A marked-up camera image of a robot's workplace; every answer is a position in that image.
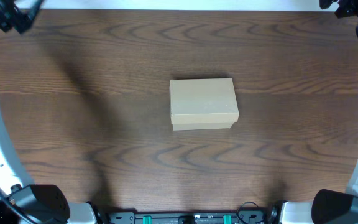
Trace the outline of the brown cardboard box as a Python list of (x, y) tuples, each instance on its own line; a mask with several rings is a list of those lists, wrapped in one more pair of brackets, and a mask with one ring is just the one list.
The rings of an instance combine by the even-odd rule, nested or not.
[(170, 119), (174, 131), (230, 129), (239, 119), (232, 78), (171, 80)]

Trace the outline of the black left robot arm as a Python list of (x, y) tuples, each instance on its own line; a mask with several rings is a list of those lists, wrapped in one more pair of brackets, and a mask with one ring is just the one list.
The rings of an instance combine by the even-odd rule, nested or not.
[(22, 165), (0, 107), (0, 223), (97, 223), (90, 203), (68, 202), (56, 185), (37, 185)]

